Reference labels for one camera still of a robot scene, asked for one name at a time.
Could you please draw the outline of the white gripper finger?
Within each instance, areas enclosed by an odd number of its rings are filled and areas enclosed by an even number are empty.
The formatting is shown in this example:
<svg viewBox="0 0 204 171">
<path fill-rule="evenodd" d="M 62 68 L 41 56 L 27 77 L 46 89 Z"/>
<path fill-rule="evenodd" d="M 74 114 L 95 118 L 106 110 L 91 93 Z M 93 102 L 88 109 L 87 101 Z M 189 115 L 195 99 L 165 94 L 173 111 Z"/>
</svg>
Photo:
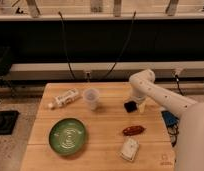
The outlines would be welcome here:
<svg viewBox="0 0 204 171">
<path fill-rule="evenodd" d="M 146 102 L 142 102 L 140 105 L 138 105 L 138 113 L 144 113 L 146 106 Z"/>
</svg>

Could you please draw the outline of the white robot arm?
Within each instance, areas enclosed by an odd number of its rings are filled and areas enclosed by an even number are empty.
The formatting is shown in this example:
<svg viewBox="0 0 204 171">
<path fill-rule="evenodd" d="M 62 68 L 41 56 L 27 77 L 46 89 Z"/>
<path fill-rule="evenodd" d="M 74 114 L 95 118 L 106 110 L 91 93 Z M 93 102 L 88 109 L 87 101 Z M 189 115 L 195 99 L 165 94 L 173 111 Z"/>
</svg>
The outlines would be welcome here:
<svg viewBox="0 0 204 171">
<path fill-rule="evenodd" d="M 131 97 L 137 103 L 150 97 L 179 119 L 174 171 L 204 171 L 204 102 L 162 88 L 154 81 L 150 69 L 131 75 Z"/>
</svg>

